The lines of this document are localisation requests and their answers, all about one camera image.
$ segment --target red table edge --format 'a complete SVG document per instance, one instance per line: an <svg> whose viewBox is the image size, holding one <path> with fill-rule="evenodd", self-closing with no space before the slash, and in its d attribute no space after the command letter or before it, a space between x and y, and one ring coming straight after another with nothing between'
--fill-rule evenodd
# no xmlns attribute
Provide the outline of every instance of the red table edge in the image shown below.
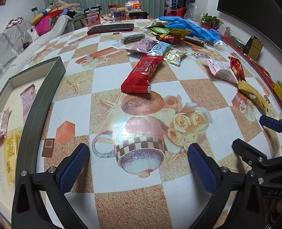
<svg viewBox="0 0 282 229"><path fill-rule="evenodd" d="M208 25L202 25L202 27L204 27L206 29L212 29L212 27L209 27ZM273 85L272 81L266 76L266 74L258 66L253 65L249 61L249 59L244 55L243 51L241 49L239 49L238 47L236 47L229 37L225 37L225 36L221 35L221 38L224 42L226 42L234 50L236 50L241 55L241 57L243 57L247 61L247 63L259 74L259 76L262 78L262 80L266 83L266 85L268 86L268 88L272 92L272 94L275 97L277 103L279 104L279 107L282 110L282 102L279 100L278 96L276 95L275 91L273 90L274 85Z"/></svg>

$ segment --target purple snack package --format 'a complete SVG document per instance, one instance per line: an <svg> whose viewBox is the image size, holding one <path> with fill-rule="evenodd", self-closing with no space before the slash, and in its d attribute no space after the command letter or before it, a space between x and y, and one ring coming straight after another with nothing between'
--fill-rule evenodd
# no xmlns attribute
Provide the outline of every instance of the purple snack package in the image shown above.
<svg viewBox="0 0 282 229"><path fill-rule="evenodd" d="M135 46L131 49L126 49L127 52L135 53L147 53L158 41L150 39L141 39Z"/></svg>

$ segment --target green snack package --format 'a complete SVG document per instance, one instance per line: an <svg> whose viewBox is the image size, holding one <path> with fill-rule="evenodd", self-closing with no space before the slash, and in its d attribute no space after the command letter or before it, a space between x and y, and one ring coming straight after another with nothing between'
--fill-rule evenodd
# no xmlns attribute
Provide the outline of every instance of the green snack package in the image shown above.
<svg viewBox="0 0 282 229"><path fill-rule="evenodd" d="M156 33L163 33L163 34L168 34L170 32L169 29L163 27L152 27L151 30L153 30Z"/></svg>

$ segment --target checkered pattern band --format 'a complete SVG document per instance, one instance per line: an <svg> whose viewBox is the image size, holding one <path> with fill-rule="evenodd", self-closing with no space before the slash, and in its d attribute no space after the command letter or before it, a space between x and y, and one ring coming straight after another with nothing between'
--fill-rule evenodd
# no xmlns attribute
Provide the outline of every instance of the checkered pattern band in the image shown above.
<svg viewBox="0 0 282 229"><path fill-rule="evenodd" d="M165 151L163 141L149 136L140 136L122 141L116 146L116 160L118 161L124 154L142 148L151 148Z"/></svg>

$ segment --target pink pillow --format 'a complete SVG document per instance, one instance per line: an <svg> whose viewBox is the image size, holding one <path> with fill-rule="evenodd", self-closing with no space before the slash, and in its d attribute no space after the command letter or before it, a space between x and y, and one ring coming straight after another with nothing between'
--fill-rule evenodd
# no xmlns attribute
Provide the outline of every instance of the pink pillow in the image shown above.
<svg viewBox="0 0 282 229"><path fill-rule="evenodd" d="M39 36L44 35L45 33L51 30L51 17L46 16L42 18L41 21L35 26L35 29Z"/></svg>

